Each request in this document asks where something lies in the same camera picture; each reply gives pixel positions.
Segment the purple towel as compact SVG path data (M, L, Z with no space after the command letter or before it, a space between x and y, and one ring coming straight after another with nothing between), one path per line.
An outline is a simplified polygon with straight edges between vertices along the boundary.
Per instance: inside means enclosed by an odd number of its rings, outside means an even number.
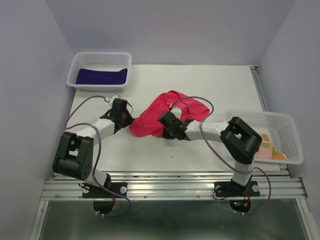
M123 85L126 82L128 69L120 71L98 71L80 69L77 77L77 85Z

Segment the orange blue patchwork towel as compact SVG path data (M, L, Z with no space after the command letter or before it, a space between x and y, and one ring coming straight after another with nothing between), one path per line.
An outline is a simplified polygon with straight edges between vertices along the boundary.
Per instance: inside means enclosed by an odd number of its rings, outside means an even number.
M258 152L255 155L256 158L267 159L267 160L280 160L280 161L288 160L285 154L277 151L274 148L274 144L272 143L271 139L267 134L263 133L260 136L262 138L262 142L260 144Z

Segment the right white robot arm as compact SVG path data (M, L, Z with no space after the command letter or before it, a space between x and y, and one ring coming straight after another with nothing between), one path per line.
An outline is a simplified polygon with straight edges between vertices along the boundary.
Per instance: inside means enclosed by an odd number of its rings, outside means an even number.
M199 122L192 119L181 121L170 111L158 118L163 126L164 139L180 141L204 140L214 154L225 160L210 145L210 142L222 143L233 157L234 166L225 164L233 170L230 182L231 192L242 195L248 190L253 172L253 161L262 143L262 137L240 117L232 117L227 122Z

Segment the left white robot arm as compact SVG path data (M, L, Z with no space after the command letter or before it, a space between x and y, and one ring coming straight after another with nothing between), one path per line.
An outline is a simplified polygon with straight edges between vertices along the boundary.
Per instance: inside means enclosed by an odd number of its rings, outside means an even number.
M110 109L95 123L81 123L85 126L78 132L64 132L59 140L53 160L54 173L71 177L94 186L100 197L111 193L111 176L98 170L98 160L94 160L94 147L98 146L97 158L102 151L102 140L116 134L133 122L128 101L115 96L108 101Z

